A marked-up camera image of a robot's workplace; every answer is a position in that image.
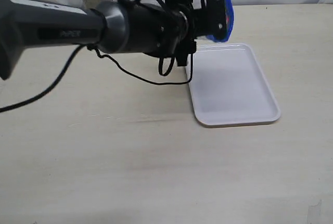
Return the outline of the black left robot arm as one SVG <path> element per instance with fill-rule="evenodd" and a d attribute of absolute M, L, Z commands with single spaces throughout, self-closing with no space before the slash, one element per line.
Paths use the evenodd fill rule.
<path fill-rule="evenodd" d="M 38 0 L 1 0 L 1 78 L 8 79 L 27 48 L 93 45 L 104 53 L 174 57 L 196 51 L 193 0 L 101 2 L 80 9 Z"/>

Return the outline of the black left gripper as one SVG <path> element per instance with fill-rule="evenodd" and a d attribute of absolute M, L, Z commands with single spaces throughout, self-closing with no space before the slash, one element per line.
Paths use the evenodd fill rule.
<path fill-rule="evenodd" d="M 197 50 L 193 0 L 164 0 L 180 24 L 180 36 L 173 56 L 179 67 L 187 66 L 188 55 Z"/>

